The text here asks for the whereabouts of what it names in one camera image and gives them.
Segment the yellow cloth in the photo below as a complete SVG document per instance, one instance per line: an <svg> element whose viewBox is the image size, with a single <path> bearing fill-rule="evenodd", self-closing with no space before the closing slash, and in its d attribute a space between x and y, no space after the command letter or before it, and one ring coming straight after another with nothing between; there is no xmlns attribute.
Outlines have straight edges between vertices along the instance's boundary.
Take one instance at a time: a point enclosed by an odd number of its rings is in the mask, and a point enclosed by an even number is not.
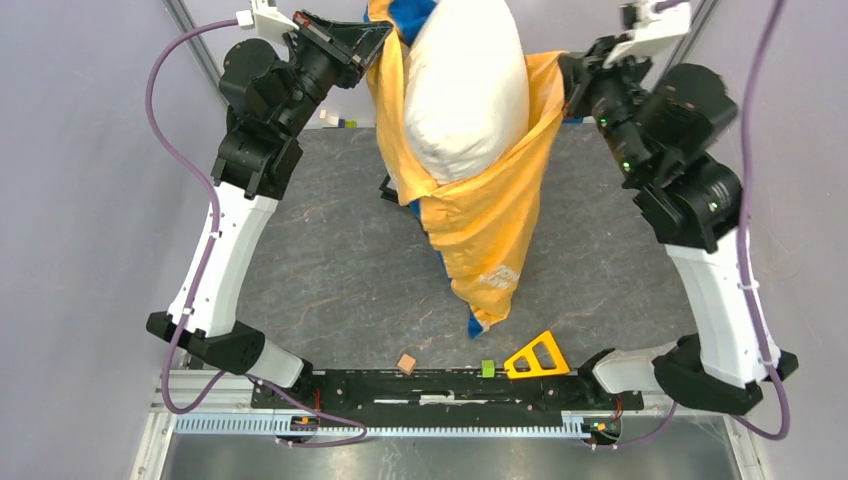
<svg viewBox="0 0 848 480"><path fill-rule="evenodd" d="M394 24L390 4L369 0L370 20ZM528 133L480 175L443 186L418 163L404 137L404 65L397 28L366 76L377 114L377 144L399 202L419 201L421 223L442 254L451 288L468 302L483 331L509 315L536 227L542 177L563 120L560 53L526 56Z"/></svg>

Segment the yellow triangle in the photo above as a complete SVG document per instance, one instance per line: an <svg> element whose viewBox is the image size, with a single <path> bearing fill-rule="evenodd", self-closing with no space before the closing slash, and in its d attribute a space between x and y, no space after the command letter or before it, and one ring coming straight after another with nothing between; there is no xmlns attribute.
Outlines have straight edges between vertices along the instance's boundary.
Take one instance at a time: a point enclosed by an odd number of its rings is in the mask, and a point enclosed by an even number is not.
<svg viewBox="0 0 848 480"><path fill-rule="evenodd" d="M539 359L536 358L536 353L533 352L533 348L539 344L544 345L545 348L548 349L548 352L551 354L551 359L554 362L554 368L542 368L542 365L539 363ZM522 358L527 361L527 366L530 367L529 370L518 371L518 369L515 368L515 362ZM504 362L504 370L506 371L507 378L515 379L561 375L568 373L571 369L568 368L568 364L565 363L565 357L562 356L562 352L560 352L559 346L556 344L556 340L554 340L554 336L551 334L551 331L545 330L541 335L536 337L535 340L528 343L527 346L521 350L515 352L515 355L509 357L509 360Z"/></svg>

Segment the gray wall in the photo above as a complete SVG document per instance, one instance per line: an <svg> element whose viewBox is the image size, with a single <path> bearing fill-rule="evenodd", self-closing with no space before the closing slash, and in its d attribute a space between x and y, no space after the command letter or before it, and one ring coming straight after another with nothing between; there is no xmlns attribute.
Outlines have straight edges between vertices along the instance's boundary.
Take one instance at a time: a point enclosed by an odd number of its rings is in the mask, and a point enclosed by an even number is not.
<svg viewBox="0 0 848 480"><path fill-rule="evenodd" d="M234 18L237 10L247 8L243 0L181 1L195 25ZM699 2L692 1L693 11ZM618 10L621 0L507 0L507 3L518 25L524 51L528 54L551 50L583 51L596 38L622 31ZM278 9L286 15L303 9L334 20L353 22L362 21L366 4L367 0L277 0ZM220 68L233 44L252 36L253 32L232 29L207 39L206 45ZM285 58L282 46L278 51ZM654 59L659 66L649 74L646 85L655 80L670 54L671 49L668 49ZM365 82L352 91L330 91L321 108L356 120L360 126L374 126L374 106ZM317 114L309 126L321 126Z"/></svg>
<svg viewBox="0 0 848 480"><path fill-rule="evenodd" d="M206 202L158 146L159 1L4 2L0 16L0 478L127 478L164 349L144 331L182 280ZM223 111L188 52L163 128L204 169Z"/></svg>
<svg viewBox="0 0 848 480"><path fill-rule="evenodd" d="M766 318L782 348L800 356L789 379L793 428L781 443L764 442L776 479L844 478L848 403L848 189L845 188L844 2L787 2L761 74L753 111L754 265ZM688 62L724 76L741 104L748 69L772 2L724 1ZM712 149L741 166L739 124ZM776 402L756 419L776 428Z"/></svg>

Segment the green block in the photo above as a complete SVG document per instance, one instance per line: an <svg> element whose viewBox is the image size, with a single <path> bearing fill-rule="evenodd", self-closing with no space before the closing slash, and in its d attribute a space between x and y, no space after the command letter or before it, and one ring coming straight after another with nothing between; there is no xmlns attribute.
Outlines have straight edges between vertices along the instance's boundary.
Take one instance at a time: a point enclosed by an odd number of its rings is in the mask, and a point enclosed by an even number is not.
<svg viewBox="0 0 848 480"><path fill-rule="evenodd" d="M483 378L495 378L494 360L483 360Z"/></svg>

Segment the white pillow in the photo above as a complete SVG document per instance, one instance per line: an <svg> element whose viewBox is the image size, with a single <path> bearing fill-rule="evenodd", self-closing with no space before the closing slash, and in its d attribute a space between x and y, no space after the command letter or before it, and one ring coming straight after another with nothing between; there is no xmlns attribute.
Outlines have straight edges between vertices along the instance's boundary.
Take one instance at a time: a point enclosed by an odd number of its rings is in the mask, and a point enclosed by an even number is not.
<svg viewBox="0 0 848 480"><path fill-rule="evenodd" d="M527 69L504 0L441 0L407 62L406 141L440 185L480 174L527 133Z"/></svg>

